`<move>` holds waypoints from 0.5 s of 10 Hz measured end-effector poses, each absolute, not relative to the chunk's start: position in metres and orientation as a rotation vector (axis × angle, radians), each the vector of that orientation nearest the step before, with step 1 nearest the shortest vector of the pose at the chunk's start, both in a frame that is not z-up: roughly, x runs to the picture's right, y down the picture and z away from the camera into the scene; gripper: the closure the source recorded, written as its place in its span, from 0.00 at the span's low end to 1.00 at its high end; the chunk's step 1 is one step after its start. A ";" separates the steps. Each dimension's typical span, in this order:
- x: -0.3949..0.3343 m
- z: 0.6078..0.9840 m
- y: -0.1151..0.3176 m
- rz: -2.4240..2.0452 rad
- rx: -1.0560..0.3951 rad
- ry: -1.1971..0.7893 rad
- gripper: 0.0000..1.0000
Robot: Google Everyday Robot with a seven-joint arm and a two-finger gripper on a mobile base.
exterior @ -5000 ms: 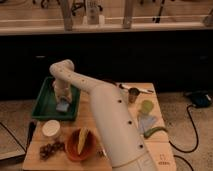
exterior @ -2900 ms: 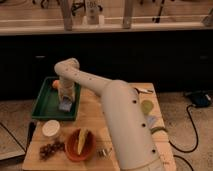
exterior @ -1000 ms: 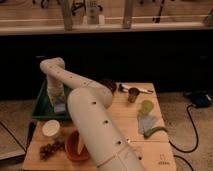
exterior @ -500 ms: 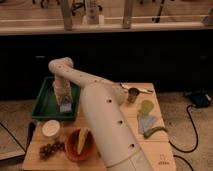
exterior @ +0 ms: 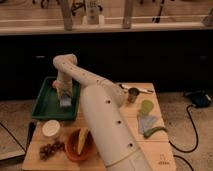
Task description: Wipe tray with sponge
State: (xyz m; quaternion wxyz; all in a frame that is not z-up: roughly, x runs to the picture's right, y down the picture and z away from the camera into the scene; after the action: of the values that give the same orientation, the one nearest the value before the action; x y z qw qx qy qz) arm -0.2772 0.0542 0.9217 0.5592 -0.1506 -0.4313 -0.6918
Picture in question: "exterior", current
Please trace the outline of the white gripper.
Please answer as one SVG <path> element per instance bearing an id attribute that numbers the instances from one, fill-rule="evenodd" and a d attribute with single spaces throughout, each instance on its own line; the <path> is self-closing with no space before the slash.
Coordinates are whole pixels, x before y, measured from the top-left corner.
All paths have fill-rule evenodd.
<path id="1" fill-rule="evenodd" d="M 53 88 L 57 92 L 58 99 L 61 100 L 64 95 L 67 95 L 69 98 L 72 97 L 72 83 L 63 83 L 58 80 L 53 81 Z"/>

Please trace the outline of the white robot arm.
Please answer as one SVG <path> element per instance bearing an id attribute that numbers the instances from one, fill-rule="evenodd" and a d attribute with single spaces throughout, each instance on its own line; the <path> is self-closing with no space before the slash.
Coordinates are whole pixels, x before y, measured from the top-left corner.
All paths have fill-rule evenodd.
<path id="1" fill-rule="evenodd" d="M 153 171 L 119 108 L 125 94 L 116 83 L 77 65 L 74 54 L 53 59 L 57 69 L 57 94 L 61 107 L 71 105 L 72 80 L 84 89 L 81 109 L 106 171 Z"/>

